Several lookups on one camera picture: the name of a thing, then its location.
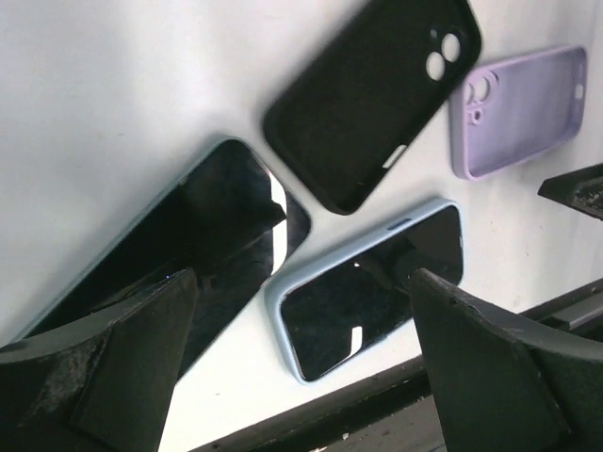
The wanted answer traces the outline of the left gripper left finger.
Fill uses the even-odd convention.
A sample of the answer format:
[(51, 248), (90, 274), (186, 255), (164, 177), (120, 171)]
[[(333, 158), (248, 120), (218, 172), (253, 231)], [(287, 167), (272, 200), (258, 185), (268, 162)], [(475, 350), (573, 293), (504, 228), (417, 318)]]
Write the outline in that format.
[(181, 270), (2, 347), (2, 450), (156, 451), (197, 294)]

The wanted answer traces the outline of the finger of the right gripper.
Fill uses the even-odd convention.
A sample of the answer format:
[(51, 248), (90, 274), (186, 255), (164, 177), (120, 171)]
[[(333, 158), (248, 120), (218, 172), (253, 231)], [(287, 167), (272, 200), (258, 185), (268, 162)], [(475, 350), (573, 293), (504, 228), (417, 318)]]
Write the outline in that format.
[(577, 169), (541, 184), (538, 195), (592, 218), (602, 217), (602, 164)]

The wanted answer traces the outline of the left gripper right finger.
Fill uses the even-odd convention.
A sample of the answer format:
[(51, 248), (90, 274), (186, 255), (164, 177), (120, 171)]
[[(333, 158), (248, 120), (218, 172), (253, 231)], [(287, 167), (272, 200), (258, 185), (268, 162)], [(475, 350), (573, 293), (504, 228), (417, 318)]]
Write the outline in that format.
[(449, 451), (599, 451), (602, 345), (476, 298), (426, 269), (410, 279)]

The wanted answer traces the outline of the purple phone case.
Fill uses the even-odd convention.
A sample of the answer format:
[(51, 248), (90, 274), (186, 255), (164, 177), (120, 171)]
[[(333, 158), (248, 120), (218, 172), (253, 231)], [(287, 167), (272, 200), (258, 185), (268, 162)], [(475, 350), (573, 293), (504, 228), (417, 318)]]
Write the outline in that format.
[(579, 132), (588, 74), (582, 46), (479, 66), (449, 99), (451, 166), (465, 180), (523, 163)]

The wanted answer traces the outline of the black phone case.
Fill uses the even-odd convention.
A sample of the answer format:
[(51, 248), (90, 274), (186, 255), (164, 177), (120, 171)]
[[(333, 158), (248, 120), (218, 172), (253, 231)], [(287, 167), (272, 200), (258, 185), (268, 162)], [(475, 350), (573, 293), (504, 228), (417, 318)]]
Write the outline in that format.
[(466, 1), (370, 1), (276, 98), (267, 142), (325, 208), (350, 215), (480, 52)]

